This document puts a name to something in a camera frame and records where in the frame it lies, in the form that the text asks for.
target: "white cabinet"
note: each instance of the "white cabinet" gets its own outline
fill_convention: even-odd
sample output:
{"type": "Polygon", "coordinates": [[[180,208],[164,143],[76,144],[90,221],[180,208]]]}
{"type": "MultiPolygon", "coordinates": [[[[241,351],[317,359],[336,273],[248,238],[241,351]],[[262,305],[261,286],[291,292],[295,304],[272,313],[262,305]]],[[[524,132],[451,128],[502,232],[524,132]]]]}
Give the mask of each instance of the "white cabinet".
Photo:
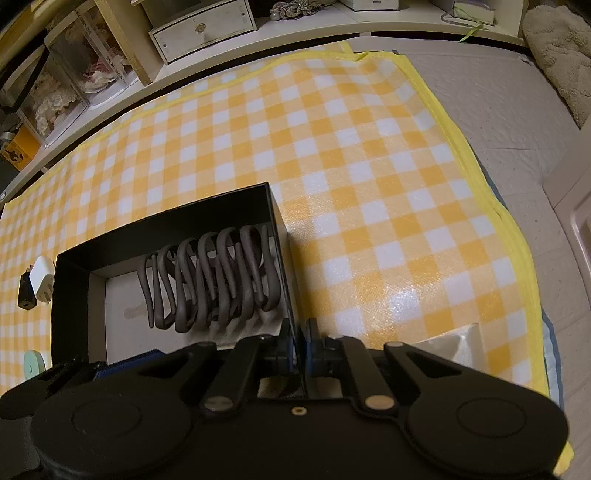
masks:
{"type": "Polygon", "coordinates": [[[150,32],[166,63],[213,43],[256,30],[245,0],[223,0],[200,8],[150,32]]]}

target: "yellow and white checkered mat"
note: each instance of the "yellow and white checkered mat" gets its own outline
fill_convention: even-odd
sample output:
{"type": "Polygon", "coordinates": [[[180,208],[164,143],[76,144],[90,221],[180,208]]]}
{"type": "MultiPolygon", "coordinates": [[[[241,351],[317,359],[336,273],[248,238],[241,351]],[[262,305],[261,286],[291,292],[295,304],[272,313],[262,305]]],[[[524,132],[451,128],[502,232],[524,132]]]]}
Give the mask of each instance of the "yellow and white checkered mat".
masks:
{"type": "Polygon", "coordinates": [[[479,322],[489,371],[548,394],[537,282],[515,222],[410,62],[346,44],[128,112],[6,205],[0,390],[23,380],[27,349],[50,360],[50,308],[17,308],[36,256],[262,181],[291,235],[303,313],[323,331],[380,348],[479,322]]]}

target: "open box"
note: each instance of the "open box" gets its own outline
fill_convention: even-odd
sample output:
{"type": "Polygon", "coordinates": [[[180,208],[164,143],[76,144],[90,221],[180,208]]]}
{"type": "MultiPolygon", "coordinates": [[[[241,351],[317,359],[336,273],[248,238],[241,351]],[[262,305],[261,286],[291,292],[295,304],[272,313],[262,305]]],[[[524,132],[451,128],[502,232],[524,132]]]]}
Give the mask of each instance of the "open box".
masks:
{"type": "Polygon", "coordinates": [[[289,319],[295,336],[297,286],[291,258],[287,231],[268,183],[182,205],[88,240],[57,257],[51,311],[53,363],[81,355],[111,364],[152,349],[168,353],[203,340],[231,348],[246,336],[276,335],[283,318],[289,319]],[[136,273],[142,255],[228,226],[263,224],[273,238],[281,283],[281,301],[274,311],[259,318],[255,314],[246,322],[232,320],[225,330],[216,322],[209,330],[193,328],[187,333],[149,327],[136,273]]]}

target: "display case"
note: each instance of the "display case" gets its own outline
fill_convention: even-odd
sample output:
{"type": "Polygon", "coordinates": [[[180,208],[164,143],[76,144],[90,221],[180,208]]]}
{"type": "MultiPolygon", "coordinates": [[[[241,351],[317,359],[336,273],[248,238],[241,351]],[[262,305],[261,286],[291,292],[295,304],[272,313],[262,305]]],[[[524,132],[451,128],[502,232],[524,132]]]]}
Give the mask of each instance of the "display case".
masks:
{"type": "Polygon", "coordinates": [[[17,114],[39,143],[47,147],[86,109],[87,100],[59,62],[47,56],[46,47],[41,45],[6,80],[0,93],[2,102],[14,106],[27,89],[31,76],[37,73],[17,114]]]}
{"type": "Polygon", "coordinates": [[[138,79],[94,0],[83,3],[45,38],[90,108],[97,107],[138,79]]]}

